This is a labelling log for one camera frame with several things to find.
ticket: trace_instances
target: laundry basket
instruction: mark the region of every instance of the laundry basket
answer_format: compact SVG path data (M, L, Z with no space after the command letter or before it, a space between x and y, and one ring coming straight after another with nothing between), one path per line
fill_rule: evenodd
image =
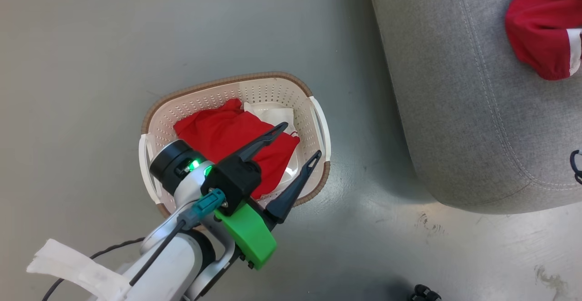
M270 194L262 196L258 203L266 206L277 197L299 173L297 167L310 158L317 150L322 151L322 160L314 169L295 206L315 197L329 176L331 141L326 117L320 104L312 96L309 88L297 77L287 73L258 73L240 75L196 85L164 96L156 102L145 116L141 127L139 160L141 176L146 189L164 217L176 210L173 197L150 175L151 160L167 144L176 140L173 126L180 119L200 110L214 109L227 100L239 98L242 102L261 105L262 110L273 108L293 108L293 125L301 139L295 150L295 168Z

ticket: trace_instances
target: floor stain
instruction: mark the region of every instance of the floor stain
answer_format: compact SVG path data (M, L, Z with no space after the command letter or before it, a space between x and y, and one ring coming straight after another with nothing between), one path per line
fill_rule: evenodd
M426 215L426 212L420 213L420 216L416 220L414 227L425 229L427 237L433 237L435 235L442 235L445 233L445 229L441 225L428 222L428 216Z
M536 272L536 285L538 282L544 284L547 288L553 289L556 291L556 294L553 296L551 301L576 301L576 299L572 299L568 297L568 283L562 281L559 274L547 276L545 272L545 266L535 266L534 271Z

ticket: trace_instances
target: gray upholstery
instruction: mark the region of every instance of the gray upholstery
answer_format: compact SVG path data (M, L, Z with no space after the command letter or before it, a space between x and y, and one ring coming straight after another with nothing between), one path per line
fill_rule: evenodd
M443 204L512 214L582 200L582 71L544 81L520 63L511 0L373 0L418 176Z

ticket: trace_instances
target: gray floor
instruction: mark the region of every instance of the gray floor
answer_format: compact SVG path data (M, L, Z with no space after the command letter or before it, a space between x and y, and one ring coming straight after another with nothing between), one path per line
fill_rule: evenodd
M370 0L0 0L3 299L52 284L25 273L49 237L91 254L161 222L137 168L161 95L271 70L321 103L331 176L268 266L237 263L207 300L402 301L418 282L445 301L582 300L582 204L481 216L416 180ZM63 284L53 300L87 296Z

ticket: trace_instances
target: teal connector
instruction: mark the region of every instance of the teal connector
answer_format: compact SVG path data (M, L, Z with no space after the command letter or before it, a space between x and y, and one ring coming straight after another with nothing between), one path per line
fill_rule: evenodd
M177 222L184 221L184 230L192 229L200 220L218 209L225 200L224 192L213 189L212 192L198 199L192 207L178 215Z

